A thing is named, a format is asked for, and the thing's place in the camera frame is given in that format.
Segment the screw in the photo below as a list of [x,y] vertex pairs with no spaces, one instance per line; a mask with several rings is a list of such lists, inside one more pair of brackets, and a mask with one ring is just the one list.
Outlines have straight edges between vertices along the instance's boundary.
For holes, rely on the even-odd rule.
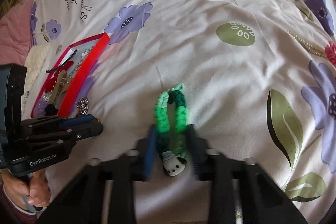
[[209,156],[219,155],[219,152],[218,152],[216,149],[212,149],[212,148],[207,149],[207,150],[206,150],[206,153],[207,153]]
[[135,157],[139,154],[140,154],[140,152],[138,150],[134,150],[134,149],[130,149],[126,152],[126,155],[129,156],[129,157]]
[[257,164],[257,161],[254,158],[246,158],[244,161],[245,161],[245,163],[247,165],[255,165],[255,164]]
[[101,163],[100,159],[89,159],[88,164],[90,166],[99,166]]

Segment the pearl necklace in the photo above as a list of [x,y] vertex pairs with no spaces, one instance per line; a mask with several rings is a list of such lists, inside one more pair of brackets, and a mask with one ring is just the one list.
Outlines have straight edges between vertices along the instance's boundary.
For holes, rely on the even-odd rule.
[[328,60],[328,58],[325,55],[325,52],[318,49],[317,47],[309,44],[307,41],[303,40],[302,38],[300,38],[299,36],[297,36],[296,34],[293,34],[291,31],[288,31],[288,33],[293,36],[295,38],[296,41],[298,41],[300,43],[300,45],[308,52],[315,54],[316,56],[320,56],[326,60]]

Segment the sleeve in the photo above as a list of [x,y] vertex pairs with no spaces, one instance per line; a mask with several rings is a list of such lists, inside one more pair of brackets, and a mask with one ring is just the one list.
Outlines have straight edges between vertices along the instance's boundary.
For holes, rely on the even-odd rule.
[[12,224],[34,224],[37,219],[35,214],[16,206],[7,197],[2,184],[0,184],[0,216],[1,223]]

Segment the necklace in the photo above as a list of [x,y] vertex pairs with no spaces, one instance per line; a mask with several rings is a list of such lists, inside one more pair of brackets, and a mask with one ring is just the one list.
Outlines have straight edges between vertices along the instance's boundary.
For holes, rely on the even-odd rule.
[[83,64],[83,61],[84,61],[85,57],[91,52],[92,49],[93,49],[93,47],[91,47],[91,48],[88,49],[88,50],[85,50],[85,51],[82,53],[81,61],[76,65],[76,67],[75,67],[75,68],[71,71],[71,73],[69,74],[69,78],[70,78],[70,79],[73,79],[74,74],[78,71],[78,69],[80,68],[80,66]]
[[83,97],[77,103],[78,115],[86,115],[89,110],[89,100]]
[[316,56],[320,56],[326,60],[328,60],[328,58],[325,55],[325,52],[318,49],[317,47],[309,44],[307,41],[303,40],[302,38],[300,38],[299,36],[297,36],[296,34],[292,33],[291,31],[288,31],[288,33],[293,36],[295,38],[296,41],[298,41],[300,43],[300,45],[308,52],[315,54]]

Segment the black hair clip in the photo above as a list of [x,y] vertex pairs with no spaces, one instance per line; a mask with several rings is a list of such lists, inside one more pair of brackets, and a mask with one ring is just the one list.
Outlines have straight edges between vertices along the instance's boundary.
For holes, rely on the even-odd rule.
[[52,68],[52,69],[46,70],[45,72],[46,73],[50,73],[50,72],[57,71],[59,68],[63,67],[67,62],[69,62],[76,55],[77,51],[78,50],[75,50],[63,63],[61,63],[60,65],[58,65],[56,68]]

